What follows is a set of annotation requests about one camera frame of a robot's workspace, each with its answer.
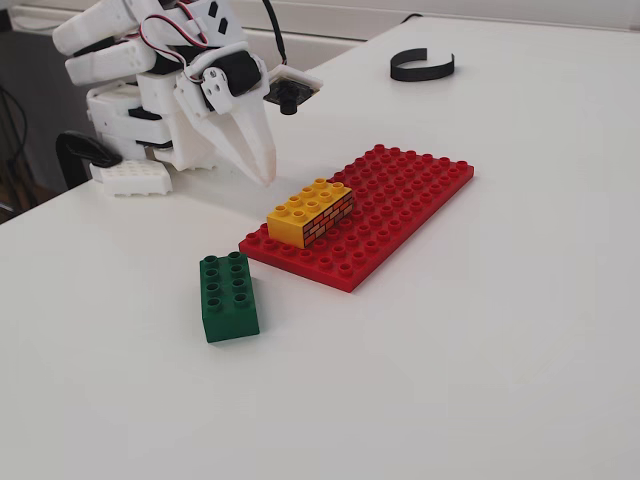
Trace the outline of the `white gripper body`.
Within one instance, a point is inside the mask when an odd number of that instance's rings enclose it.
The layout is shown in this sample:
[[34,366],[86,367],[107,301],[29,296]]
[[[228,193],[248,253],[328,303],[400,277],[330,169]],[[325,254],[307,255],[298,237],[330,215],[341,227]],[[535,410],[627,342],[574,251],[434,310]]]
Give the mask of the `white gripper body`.
[[[138,1],[138,35],[156,54],[147,73],[165,75],[188,67],[196,57],[246,40],[229,1]],[[246,51],[213,61],[228,76],[235,97],[261,78],[256,61]]]

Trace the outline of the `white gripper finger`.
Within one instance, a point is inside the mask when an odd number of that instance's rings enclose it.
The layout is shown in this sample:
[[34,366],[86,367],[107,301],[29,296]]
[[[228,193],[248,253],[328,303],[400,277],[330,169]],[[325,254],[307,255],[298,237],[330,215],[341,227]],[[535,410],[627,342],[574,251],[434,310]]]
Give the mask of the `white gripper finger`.
[[267,75],[262,73],[256,86],[237,97],[221,69],[205,69],[203,79],[202,90],[214,110],[202,117],[200,132],[247,177],[270,185],[276,175],[276,148],[264,105]]
[[169,131],[173,144],[171,163],[179,170],[211,169],[223,161],[242,173],[249,167],[241,155],[242,135],[230,114],[210,114],[196,129],[184,113],[169,116]]

